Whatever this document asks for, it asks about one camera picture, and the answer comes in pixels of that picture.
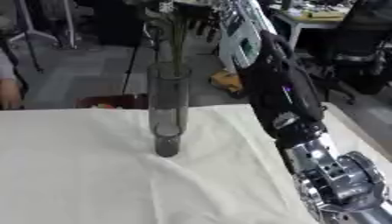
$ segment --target white table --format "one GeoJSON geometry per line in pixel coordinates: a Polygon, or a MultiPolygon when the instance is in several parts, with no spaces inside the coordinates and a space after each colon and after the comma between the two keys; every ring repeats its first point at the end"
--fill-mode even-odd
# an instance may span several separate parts
{"type": "MultiPolygon", "coordinates": [[[[392,166],[341,120],[341,152],[392,166]]],[[[182,151],[153,153],[146,111],[0,113],[0,223],[311,224],[277,150],[248,106],[192,108],[182,151]]]]}
{"type": "Polygon", "coordinates": [[[277,11],[274,18],[277,18],[290,26],[289,44],[292,49],[295,49],[299,39],[299,34],[303,29],[322,29],[331,30],[335,29],[340,21],[304,21],[295,19],[284,11],[277,11]]]}

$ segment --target glass vase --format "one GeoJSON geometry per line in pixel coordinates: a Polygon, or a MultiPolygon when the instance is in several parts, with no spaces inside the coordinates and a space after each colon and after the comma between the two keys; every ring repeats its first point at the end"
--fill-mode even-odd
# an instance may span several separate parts
{"type": "Polygon", "coordinates": [[[171,62],[150,66],[148,72],[149,123],[155,137],[155,151],[165,158],[179,153],[181,135],[186,131],[191,70],[171,62]]]}

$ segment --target person's arm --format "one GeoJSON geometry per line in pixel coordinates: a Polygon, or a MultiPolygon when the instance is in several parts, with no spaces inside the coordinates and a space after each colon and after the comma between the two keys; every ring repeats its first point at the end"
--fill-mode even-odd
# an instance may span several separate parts
{"type": "Polygon", "coordinates": [[[0,108],[18,109],[20,106],[21,96],[13,65],[0,50],[0,108]]]}

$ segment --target robotic arm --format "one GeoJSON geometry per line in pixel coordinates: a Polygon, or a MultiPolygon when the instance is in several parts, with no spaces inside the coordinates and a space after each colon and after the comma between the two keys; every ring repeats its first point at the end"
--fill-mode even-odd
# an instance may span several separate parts
{"type": "Polygon", "coordinates": [[[240,75],[310,214],[323,224],[392,223],[383,176],[357,151],[338,154],[312,81],[260,4],[224,0],[220,19],[222,60],[240,75]]]}

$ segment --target table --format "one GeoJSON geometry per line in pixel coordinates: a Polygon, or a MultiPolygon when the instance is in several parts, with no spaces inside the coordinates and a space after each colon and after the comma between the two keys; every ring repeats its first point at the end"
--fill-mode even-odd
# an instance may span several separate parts
{"type": "Polygon", "coordinates": [[[292,49],[295,49],[302,29],[334,29],[344,19],[343,15],[344,14],[342,14],[342,17],[310,18],[303,14],[301,17],[294,17],[287,11],[278,10],[276,11],[274,18],[279,19],[290,26],[289,44],[292,49]]]}
{"type": "MultiPolygon", "coordinates": [[[[361,151],[391,180],[391,163],[328,107],[340,151],[361,151]]],[[[249,106],[191,108],[170,159],[153,153],[147,119],[143,110],[2,112],[0,222],[316,224],[249,106]]]]}

